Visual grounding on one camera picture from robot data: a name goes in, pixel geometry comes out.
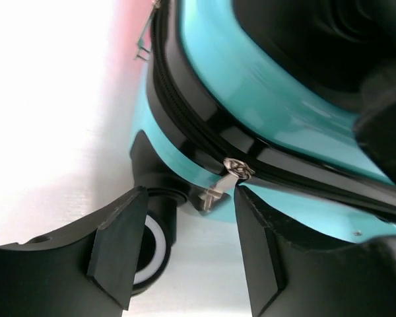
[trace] zipper pull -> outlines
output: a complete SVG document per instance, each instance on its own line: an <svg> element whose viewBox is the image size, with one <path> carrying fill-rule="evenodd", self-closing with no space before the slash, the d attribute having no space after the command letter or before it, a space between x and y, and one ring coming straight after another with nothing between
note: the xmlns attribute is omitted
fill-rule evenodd
<svg viewBox="0 0 396 317"><path fill-rule="evenodd" d="M239 180L249 180L255 173L246 163L234 158L225 158L223 164L228 173L199 196L203 200L204 213L210 213L213 203L234 188Z"/></svg>
<svg viewBox="0 0 396 317"><path fill-rule="evenodd" d="M144 35L148 31L149 26L151 24L152 18L154 17L155 12L161 7L161 0L152 0L152 11L150 15L148 16L147 22L145 23L143 30L141 32L141 35L139 36L138 42L137 42L137 55L135 56L135 59L139 58L142 59L143 61L148 61L151 48L146 48L145 43L144 43Z"/></svg>

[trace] suitcase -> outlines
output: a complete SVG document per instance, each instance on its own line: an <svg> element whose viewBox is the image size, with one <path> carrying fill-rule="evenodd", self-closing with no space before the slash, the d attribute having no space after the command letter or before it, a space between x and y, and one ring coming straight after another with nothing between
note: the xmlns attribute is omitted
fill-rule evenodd
<svg viewBox="0 0 396 317"><path fill-rule="evenodd" d="M136 293L189 202L237 222L254 316L396 316L396 2L360 2L154 2L130 144L149 194Z"/></svg>

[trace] glossy teal surface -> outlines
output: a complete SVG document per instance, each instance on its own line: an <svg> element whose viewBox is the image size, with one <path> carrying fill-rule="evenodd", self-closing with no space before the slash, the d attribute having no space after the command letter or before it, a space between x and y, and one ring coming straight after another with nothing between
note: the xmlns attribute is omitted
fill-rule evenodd
<svg viewBox="0 0 396 317"><path fill-rule="evenodd" d="M188 182L208 188L219 179L219 176L190 161L163 134L149 108L145 91L145 75L143 74L144 78L135 108L131 144L137 132L143 130L157 154L169 168ZM387 224L372 215L351 207L258 186L248 185L248 187L279 211L319 232L341 240L362 242L375 236L396 234L395 225ZM228 194L232 196L233 190L229 191ZM206 217L219 221L235 222L233 199L227 201Z"/></svg>
<svg viewBox="0 0 396 317"><path fill-rule="evenodd" d="M181 40L192 67L219 102L278 145L384 182L358 148L356 115L324 101L267 56L241 29L231 0L181 1Z"/></svg>

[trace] metal zipper slider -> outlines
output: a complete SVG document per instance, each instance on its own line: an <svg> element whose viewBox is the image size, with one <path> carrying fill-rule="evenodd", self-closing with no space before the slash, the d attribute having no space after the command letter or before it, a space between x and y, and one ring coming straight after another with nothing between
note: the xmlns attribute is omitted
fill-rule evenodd
<svg viewBox="0 0 396 317"><path fill-rule="evenodd" d="M234 188L239 180L248 180L255 173L246 163L234 158L225 158L223 164L228 173L199 196L203 200L204 213L210 213L213 203Z"/></svg>
<svg viewBox="0 0 396 317"><path fill-rule="evenodd" d="M137 55L135 56L135 59L139 58L142 59L143 61L148 61L148 56L150 55L151 48L146 48L144 44L144 35L148 31L151 20L155 14L155 12L161 7L161 0L152 0L152 11L150 15L148 16L147 22L145 23L143 30L141 32L141 35L139 36L138 42L137 42Z"/></svg>

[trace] white ring on wheel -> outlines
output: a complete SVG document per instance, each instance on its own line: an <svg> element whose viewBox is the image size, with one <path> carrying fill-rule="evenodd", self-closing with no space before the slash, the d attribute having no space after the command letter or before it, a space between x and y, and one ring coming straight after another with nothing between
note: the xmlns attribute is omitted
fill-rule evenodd
<svg viewBox="0 0 396 317"><path fill-rule="evenodd" d="M156 241L156 249L150 263L135 274L133 284L139 284L152 277L163 264L166 255L166 237L158 223L149 215L145 219L145 225L151 230Z"/></svg>

